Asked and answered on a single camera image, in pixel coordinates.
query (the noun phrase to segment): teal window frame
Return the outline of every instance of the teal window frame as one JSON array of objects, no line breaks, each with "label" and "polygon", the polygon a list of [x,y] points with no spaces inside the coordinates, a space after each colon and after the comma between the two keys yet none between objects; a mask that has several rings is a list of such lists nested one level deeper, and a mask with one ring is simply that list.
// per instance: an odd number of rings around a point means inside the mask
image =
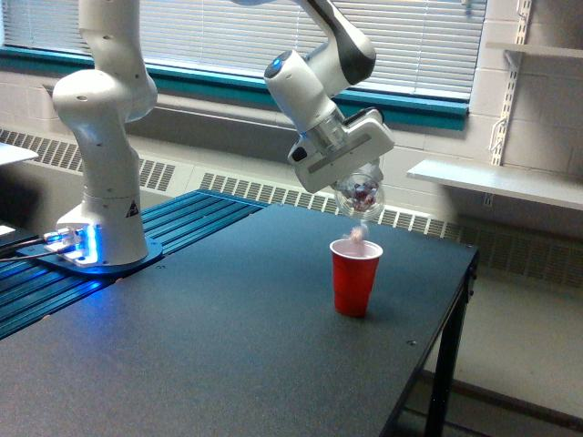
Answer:
[{"label": "teal window frame", "polygon": [[[0,69],[68,75],[93,68],[91,56],[20,47],[0,47]],[[197,97],[234,99],[244,104],[276,108],[264,81],[203,70],[147,64],[148,72],[161,92],[179,92]],[[467,102],[398,96],[378,92],[346,90],[334,98],[346,116],[366,107],[378,107],[389,125],[404,124],[464,130]]]}]

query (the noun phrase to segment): wall vent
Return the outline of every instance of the wall vent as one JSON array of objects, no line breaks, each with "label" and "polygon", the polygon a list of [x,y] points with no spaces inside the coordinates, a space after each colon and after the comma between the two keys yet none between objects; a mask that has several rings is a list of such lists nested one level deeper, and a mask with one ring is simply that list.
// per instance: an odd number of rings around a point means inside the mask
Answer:
[{"label": "wall vent", "polygon": [[[265,203],[339,214],[332,195],[310,194],[298,189],[262,184],[244,178],[206,172],[199,186]],[[480,266],[547,282],[583,288],[583,248],[560,240],[540,238],[525,231],[490,229],[481,224],[460,225],[425,213],[387,206],[377,223],[419,232],[437,239],[451,239],[480,248]]]},{"label": "wall vent", "polygon": [[[34,162],[39,165],[83,173],[83,161],[77,144],[2,128],[0,128],[0,143],[36,152],[38,158]],[[139,161],[139,185],[143,188],[166,192],[175,170],[176,166],[170,163],[141,159]]]}]

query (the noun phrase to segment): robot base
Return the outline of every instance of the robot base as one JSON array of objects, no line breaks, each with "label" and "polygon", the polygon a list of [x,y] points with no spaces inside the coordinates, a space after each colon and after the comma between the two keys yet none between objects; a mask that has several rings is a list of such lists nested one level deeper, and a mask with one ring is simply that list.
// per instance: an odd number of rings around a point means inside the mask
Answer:
[{"label": "robot base", "polygon": [[[57,269],[64,269],[77,275],[89,276],[94,278],[108,278],[117,279],[125,278],[126,276],[142,270],[154,262],[162,259],[162,245],[154,239],[146,237],[146,245],[148,246],[148,255],[140,261],[125,264],[123,266],[94,266],[94,267],[79,267],[72,262],[66,261],[59,255],[48,255],[39,258],[38,262],[50,265]],[[17,251],[21,256],[37,255],[46,253],[45,245],[38,244]]]}]

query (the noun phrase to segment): blue led light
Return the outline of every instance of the blue led light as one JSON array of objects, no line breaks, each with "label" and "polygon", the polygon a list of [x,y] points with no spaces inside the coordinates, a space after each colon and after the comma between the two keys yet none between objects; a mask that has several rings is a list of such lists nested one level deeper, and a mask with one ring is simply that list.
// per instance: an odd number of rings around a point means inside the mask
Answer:
[{"label": "blue led light", "polygon": [[53,235],[53,236],[49,237],[48,239],[46,239],[46,244],[53,244],[53,243],[56,243],[57,241],[60,241],[61,239],[63,239],[63,236]]},{"label": "blue led light", "polygon": [[97,262],[98,256],[98,247],[97,247],[97,230],[95,226],[89,225],[87,226],[86,230],[86,248],[87,248],[87,255],[85,259],[87,262]]}]

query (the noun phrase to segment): blue aluminum rail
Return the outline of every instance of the blue aluminum rail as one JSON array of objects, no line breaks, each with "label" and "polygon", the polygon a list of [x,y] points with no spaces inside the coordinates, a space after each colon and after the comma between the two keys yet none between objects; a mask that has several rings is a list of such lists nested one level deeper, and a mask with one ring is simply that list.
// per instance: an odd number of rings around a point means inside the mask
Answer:
[{"label": "blue aluminum rail", "polygon": [[[267,205],[212,191],[193,191],[142,212],[144,230],[164,256],[248,217]],[[112,283],[53,269],[35,260],[0,264],[0,339]]]}]

